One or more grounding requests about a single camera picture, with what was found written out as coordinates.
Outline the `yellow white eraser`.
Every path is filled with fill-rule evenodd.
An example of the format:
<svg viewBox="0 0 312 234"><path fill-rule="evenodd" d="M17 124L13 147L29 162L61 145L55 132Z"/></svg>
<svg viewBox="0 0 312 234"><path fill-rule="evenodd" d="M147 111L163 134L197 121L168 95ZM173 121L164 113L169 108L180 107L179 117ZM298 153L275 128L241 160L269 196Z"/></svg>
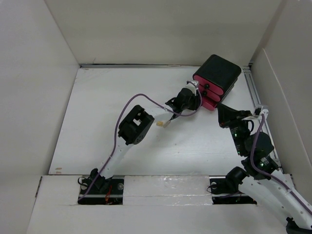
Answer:
<svg viewBox="0 0 312 234"><path fill-rule="evenodd" d="M157 121L156 125L158 127L166 128L170 123L171 123L170 120L167 120L167 121Z"/></svg>

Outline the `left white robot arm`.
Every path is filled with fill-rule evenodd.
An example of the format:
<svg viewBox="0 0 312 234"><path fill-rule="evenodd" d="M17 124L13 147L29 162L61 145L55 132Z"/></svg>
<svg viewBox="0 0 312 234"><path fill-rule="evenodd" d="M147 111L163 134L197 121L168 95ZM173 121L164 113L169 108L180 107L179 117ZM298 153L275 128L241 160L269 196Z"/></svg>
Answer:
<svg viewBox="0 0 312 234"><path fill-rule="evenodd" d="M123 114L126 107L123 108L114 130L113 150L108 158L102 162L100 168L95 168L90 172L89 190L94 189L100 194L107 191L109 181L114 176L118 164L132 147L143 141L154 123L163 121L167 125L178 117L192 116L202 104L199 89L185 87L176 97L167 101L164 106L156 103L145 94L135 95L127 102L126 106L139 96L147 98L156 107L145 109L140 105L135 105L125 117Z"/></svg>

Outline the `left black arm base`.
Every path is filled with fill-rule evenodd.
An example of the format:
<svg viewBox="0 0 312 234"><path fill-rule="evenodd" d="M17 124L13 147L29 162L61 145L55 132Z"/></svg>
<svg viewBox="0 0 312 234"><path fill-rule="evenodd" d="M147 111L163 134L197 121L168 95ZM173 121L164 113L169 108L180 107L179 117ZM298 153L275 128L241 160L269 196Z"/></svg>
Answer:
<svg viewBox="0 0 312 234"><path fill-rule="evenodd" d="M79 205L122 205L124 191L124 177L113 177L108 185L104 185L104 190L100 191L92 186L89 193L85 195L91 180L85 177L78 178L80 192L78 195Z"/></svg>

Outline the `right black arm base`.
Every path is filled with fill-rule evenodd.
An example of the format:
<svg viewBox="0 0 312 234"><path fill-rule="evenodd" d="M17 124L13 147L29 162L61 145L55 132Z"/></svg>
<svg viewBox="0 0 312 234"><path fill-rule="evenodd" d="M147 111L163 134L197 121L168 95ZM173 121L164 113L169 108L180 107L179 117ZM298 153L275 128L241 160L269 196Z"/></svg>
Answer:
<svg viewBox="0 0 312 234"><path fill-rule="evenodd" d="M257 204L251 197L226 185L224 176L211 176L209 181L207 192L212 195L213 205Z"/></svg>

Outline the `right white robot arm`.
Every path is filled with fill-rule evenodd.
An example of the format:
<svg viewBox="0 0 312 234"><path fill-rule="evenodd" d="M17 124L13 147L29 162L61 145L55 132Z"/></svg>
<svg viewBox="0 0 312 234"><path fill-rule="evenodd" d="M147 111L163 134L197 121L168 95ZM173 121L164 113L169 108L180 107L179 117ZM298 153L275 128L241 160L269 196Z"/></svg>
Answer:
<svg viewBox="0 0 312 234"><path fill-rule="evenodd" d="M217 106L221 128L228 128L242 167L234 167L214 194L241 192L269 210L289 234L312 232L312 206L285 177L270 154L274 146L262 126L269 110L263 105L251 111L238 111L224 104Z"/></svg>

